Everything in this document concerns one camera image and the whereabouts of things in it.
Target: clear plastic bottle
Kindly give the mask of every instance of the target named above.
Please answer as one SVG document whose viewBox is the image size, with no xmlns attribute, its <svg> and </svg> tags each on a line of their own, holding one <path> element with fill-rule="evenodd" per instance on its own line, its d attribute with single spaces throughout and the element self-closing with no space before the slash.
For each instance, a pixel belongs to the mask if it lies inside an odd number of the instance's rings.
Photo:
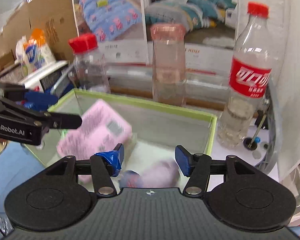
<svg viewBox="0 0 300 240">
<path fill-rule="evenodd" d="M 227 148 L 247 135 L 253 114 L 268 84 L 273 58 L 266 22 L 268 6 L 248 3 L 249 22 L 234 46 L 230 97 L 218 124 L 218 141 Z"/>
<path fill-rule="evenodd" d="M 74 69 L 82 89 L 110 93 L 105 70 L 105 57 L 98 50 L 96 36 L 92 33 L 69 40 L 74 52 Z"/>
<path fill-rule="evenodd" d="M 186 104 L 185 34 L 181 24 L 151 27 L 154 41 L 152 94 L 157 102 L 175 106 Z"/>
</svg>

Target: printed bedding picture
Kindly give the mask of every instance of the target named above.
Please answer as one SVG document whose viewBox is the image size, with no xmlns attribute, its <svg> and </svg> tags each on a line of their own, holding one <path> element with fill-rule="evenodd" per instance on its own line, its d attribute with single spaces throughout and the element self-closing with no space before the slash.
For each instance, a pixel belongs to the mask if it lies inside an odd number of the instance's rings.
<svg viewBox="0 0 300 240">
<path fill-rule="evenodd" d="M 152 24 L 179 23 L 187 31 L 186 43 L 233 48 L 237 22 L 235 0 L 152 1 L 145 8 L 148 40 Z"/>
<path fill-rule="evenodd" d="M 75 0 L 74 8 L 79 34 L 98 42 L 144 38 L 140 0 Z"/>
</svg>

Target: metal rod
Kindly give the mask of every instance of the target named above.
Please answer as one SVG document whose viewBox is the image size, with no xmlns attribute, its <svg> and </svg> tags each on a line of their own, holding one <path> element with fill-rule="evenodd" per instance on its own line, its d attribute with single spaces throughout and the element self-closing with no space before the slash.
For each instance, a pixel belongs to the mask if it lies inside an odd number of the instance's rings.
<svg viewBox="0 0 300 240">
<path fill-rule="evenodd" d="M 249 143 L 248 148 L 251 148 L 252 143 L 253 143 L 254 140 L 256 139 L 258 133 L 260 132 L 261 127 L 263 126 L 263 123 L 264 123 L 265 120 L 266 120 L 266 117 L 267 117 L 267 114 L 263 114 L 262 119 L 261 119 L 261 122 L 260 122 L 260 124 L 259 124 L 259 126 L 258 126 L 258 129 L 257 129 L 256 132 L 254 133 L 254 136 L 253 136 L 253 138 L 251 139 L 251 142 Z"/>
</svg>

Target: red bottle label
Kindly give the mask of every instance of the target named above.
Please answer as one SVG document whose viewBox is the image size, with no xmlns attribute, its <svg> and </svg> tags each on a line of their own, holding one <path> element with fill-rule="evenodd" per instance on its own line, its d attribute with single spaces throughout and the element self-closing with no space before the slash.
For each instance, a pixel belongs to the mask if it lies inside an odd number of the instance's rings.
<svg viewBox="0 0 300 240">
<path fill-rule="evenodd" d="M 240 94 L 261 98 L 266 92 L 271 69 L 260 69 L 232 59 L 230 86 Z"/>
</svg>

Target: red bottle cap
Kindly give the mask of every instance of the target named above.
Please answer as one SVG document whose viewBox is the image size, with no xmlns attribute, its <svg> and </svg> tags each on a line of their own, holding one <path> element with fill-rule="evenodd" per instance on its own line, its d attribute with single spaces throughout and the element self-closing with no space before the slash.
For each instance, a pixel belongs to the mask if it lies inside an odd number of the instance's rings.
<svg viewBox="0 0 300 240">
<path fill-rule="evenodd" d="M 74 54 L 84 53 L 98 47 L 97 38 L 92 33 L 80 35 L 77 38 L 70 39 L 68 42 Z"/>
<path fill-rule="evenodd" d="M 253 16 L 268 18 L 269 7 L 263 3 L 249 2 L 248 3 L 248 13 Z"/>
</svg>

